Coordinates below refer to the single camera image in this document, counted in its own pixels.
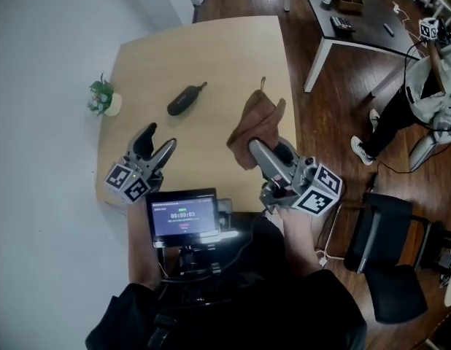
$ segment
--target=black pants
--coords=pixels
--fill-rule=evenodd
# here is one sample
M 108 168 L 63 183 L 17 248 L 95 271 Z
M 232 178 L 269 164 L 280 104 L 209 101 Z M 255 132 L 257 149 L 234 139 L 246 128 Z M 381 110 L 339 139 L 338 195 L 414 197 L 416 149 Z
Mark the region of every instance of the black pants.
M 378 127 L 370 139 L 363 144 L 367 155 L 377 157 L 396 136 L 396 132 L 418 122 L 409 106 L 409 100 L 404 95 L 404 87 L 386 105 L 379 118 Z

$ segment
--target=black cable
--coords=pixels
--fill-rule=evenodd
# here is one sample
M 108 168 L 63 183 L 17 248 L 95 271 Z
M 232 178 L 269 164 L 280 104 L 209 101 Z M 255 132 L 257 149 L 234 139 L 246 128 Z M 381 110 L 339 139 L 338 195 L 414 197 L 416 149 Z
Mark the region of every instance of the black cable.
M 426 39 L 420 40 L 417 43 L 414 43 L 408 50 L 407 53 L 404 57 L 404 95 L 406 94 L 406 73 L 407 73 L 407 58 L 409 57 L 409 52 L 413 47 L 418 47 L 420 44 L 422 44 L 423 42 L 426 42 Z
M 251 236 L 250 236 L 250 240 L 240 248 L 240 250 L 237 252 L 235 258 L 232 259 L 232 261 L 230 261 L 230 262 L 227 263 L 224 267 L 221 268 L 221 271 L 224 271 L 225 269 L 231 267 L 237 260 L 239 260 L 240 255 L 242 255 L 242 252 L 245 250 L 245 248 L 246 248 L 247 246 L 249 246 L 249 245 L 253 242 L 253 234 L 254 234 L 253 231 L 254 231 L 254 229 L 255 229 L 255 223 L 256 223 L 256 220 L 257 220 L 258 218 L 262 217 L 263 214 L 264 214 L 266 211 L 267 211 L 267 209 L 264 209 L 260 214 L 258 214 L 258 215 L 255 217 L 255 219 L 252 221 L 252 224 L 251 224 L 251 227 L 250 227 L 250 228 L 251 228 Z M 213 276 L 216 276 L 216 275 L 213 274 L 213 273 L 210 273 L 210 274 L 208 274 L 208 275 L 206 275 L 206 276 L 202 276 L 202 277 L 197 278 L 197 279 L 184 279 L 184 278 L 173 278 L 173 277 L 171 277 L 171 278 L 162 279 L 161 282 L 167 283 L 167 284 L 190 284 L 190 283 L 196 283 L 196 282 L 198 282 L 198 281 L 203 281 L 203 280 L 210 279 L 210 278 L 212 278 Z
M 413 172 L 415 172 L 416 170 L 418 170 L 420 167 L 422 167 L 426 162 L 428 162 L 428 160 L 430 160 L 431 158 L 433 158 L 435 155 L 440 155 L 441 153 L 445 152 L 449 147 L 451 147 L 451 144 L 449 144 L 447 147 L 445 147 L 443 150 L 435 153 L 434 155 L 431 155 L 430 157 L 428 157 L 426 160 L 424 160 L 420 166 L 418 166 L 415 170 L 412 171 L 397 171 L 394 168 L 388 166 L 386 163 L 379 161 L 378 162 L 378 166 L 377 166 L 377 174 L 379 172 L 379 165 L 383 165 L 386 168 L 389 168 L 391 171 L 394 171 L 396 174 L 412 174 Z

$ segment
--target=white sneaker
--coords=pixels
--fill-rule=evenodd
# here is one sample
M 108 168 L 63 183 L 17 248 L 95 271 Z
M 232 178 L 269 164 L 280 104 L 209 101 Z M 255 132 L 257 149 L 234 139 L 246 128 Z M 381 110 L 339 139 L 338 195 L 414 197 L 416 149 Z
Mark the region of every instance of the white sneaker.
M 369 119 L 370 119 L 371 125 L 373 126 L 372 132 L 374 132 L 377 129 L 378 122 L 379 122 L 379 114 L 375 109 L 370 110 Z
M 357 136 L 352 136 L 350 146 L 365 165 L 370 166 L 373 163 L 374 158 L 365 153 L 365 150 L 362 148 L 362 141 Z

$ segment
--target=wooden floor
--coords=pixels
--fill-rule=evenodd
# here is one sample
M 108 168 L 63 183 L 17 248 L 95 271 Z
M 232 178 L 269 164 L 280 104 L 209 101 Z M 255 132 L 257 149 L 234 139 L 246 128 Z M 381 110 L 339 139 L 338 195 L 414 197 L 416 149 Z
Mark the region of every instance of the wooden floor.
M 423 8 L 412 0 L 392 1 L 406 11 L 412 32 Z M 393 56 L 354 47 L 331 49 L 311 94 L 304 93 L 304 83 L 320 42 L 320 31 L 307 0 L 292 0 L 289 13 L 282 9 L 283 0 L 206 0 L 198 9 L 198 21 L 249 15 L 277 15 L 288 59 L 293 103 L 296 110 L 298 150 L 314 155 L 341 175 L 347 183 L 346 198 L 357 199 L 365 190 L 376 165 L 365 166 L 350 149 L 352 135 L 367 136 L 370 108 L 380 112 L 401 85 L 398 79 L 375 99 L 367 97 L 400 61 Z M 415 142 L 426 133 L 419 126 L 408 128 L 379 157 L 398 171 L 408 170 L 408 155 Z M 443 219 L 451 230 L 451 148 L 429 160 L 413 174 L 399 175 L 384 167 L 379 169 L 379 192 L 415 202 L 415 213 L 429 219 Z M 352 235 L 354 216 L 342 215 L 336 225 L 331 254 L 343 254 Z M 321 222 L 315 221 L 315 228 Z M 320 245 L 326 232 L 323 231 Z M 412 262 L 422 237 L 412 228 L 402 260 Z M 369 324 L 367 349 L 411 349 L 416 342 L 431 334 L 435 326 L 450 312 L 443 306 L 444 289 L 439 289 L 439 275 L 421 271 L 419 279 L 428 301 L 428 312 L 408 324 L 387 326 L 374 320 L 371 298 L 363 275 L 344 269 L 333 261 L 328 267 L 352 293 Z

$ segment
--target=potted plant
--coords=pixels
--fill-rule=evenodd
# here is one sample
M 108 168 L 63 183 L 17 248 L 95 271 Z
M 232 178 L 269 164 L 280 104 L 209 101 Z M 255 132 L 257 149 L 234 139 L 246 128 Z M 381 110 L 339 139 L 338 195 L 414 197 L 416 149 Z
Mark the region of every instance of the potted plant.
M 103 80 L 104 73 L 101 74 L 101 80 L 96 80 L 89 88 L 91 91 L 91 100 L 88 102 L 88 108 L 96 115 L 104 113 L 110 117 L 117 115 L 122 106 L 122 96 L 114 92 L 113 86 L 106 80 Z

